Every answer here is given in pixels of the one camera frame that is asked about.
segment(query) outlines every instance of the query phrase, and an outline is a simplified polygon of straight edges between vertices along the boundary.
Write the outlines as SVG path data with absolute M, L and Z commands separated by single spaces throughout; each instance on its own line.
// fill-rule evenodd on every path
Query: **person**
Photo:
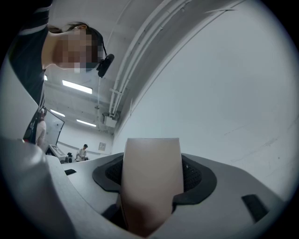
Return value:
M 35 143 L 38 115 L 43 107 L 44 74 L 50 65 L 62 69 L 89 71 L 103 58 L 102 35 L 83 22 L 70 23 L 68 29 L 52 33 L 48 28 L 52 0 L 39 1 L 39 8 L 25 22 L 8 50 L 8 57 L 18 79 L 38 104 L 24 140 Z
M 47 115 L 47 108 L 43 107 L 40 113 L 40 119 L 36 126 L 36 145 L 41 148 L 43 141 L 45 139 L 47 125 L 44 121 L 45 116 Z
M 83 146 L 83 148 L 79 149 L 77 153 L 76 162 L 85 161 L 86 158 L 86 149 L 88 148 L 87 144 Z

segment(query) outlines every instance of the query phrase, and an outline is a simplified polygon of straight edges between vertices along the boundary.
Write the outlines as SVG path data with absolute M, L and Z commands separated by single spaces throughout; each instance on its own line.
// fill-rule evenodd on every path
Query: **black headset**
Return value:
M 104 46 L 103 36 L 96 29 L 91 28 L 91 30 L 96 33 L 98 39 L 101 39 L 103 49 L 105 52 L 105 56 L 106 56 L 105 59 L 100 59 L 100 62 L 98 62 L 99 65 L 97 67 L 98 76 L 103 77 L 105 75 L 106 71 L 108 70 L 109 66 L 111 65 L 112 61 L 114 60 L 114 55 L 113 54 L 107 55 L 107 52 L 106 52 L 106 49 Z

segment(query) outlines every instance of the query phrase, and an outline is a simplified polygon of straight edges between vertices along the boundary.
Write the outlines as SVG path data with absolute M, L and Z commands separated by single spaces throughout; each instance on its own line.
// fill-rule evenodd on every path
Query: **ceiling light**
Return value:
M 76 89 L 76 90 L 79 90 L 79 91 L 83 91 L 83 92 L 86 92 L 88 94 L 92 94 L 93 93 L 93 90 L 92 88 L 88 88 L 88 87 L 85 87 L 85 86 L 81 86 L 79 84 L 75 84 L 75 83 L 72 83 L 72 82 L 69 82 L 69 81 L 66 81 L 66 80 L 63 80 L 62 81 L 62 84 L 65 85 L 65 86 L 68 86 L 70 88 L 73 88 L 73 89 Z
M 64 114 L 62 114 L 62 113 L 59 113 L 59 112 L 57 112 L 57 111 L 55 111 L 55 110 L 52 110 L 52 109 L 51 109 L 51 112 L 52 112 L 52 113 L 54 113 L 54 114 L 61 115 L 62 117 L 65 117 L 65 115 L 64 115 Z
M 90 126 L 96 127 L 96 125 L 91 124 L 91 123 L 87 123 L 87 122 L 84 122 L 84 121 L 81 121 L 81 120 L 77 120 L 77 121 L 80 122 L 80 123 L 82 123 L 82 124 L 86 124 L 86 125 L 90 125 Z

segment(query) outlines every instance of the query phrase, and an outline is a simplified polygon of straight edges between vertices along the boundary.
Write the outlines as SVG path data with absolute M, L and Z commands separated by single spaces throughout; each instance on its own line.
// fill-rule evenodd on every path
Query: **beige object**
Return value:
M 121 203 L 130 232 L 150 235 L 171 215 L 173 196 L 183 192 L 178 139 L 128 139 Z

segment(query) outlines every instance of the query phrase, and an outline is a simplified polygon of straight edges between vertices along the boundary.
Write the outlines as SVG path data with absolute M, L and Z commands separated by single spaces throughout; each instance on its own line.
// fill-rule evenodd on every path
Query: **black mesh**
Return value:
M 115 165 L 107 168 L 105 171 L 106 177 L 119 185 L 121 185 L 121 173 L 122 173 L 122 160 L 116 163 Z
M 201 172 L 182 160 L 183 177 L 184 177 L 184 192 L 196 187 L 201 181 Z

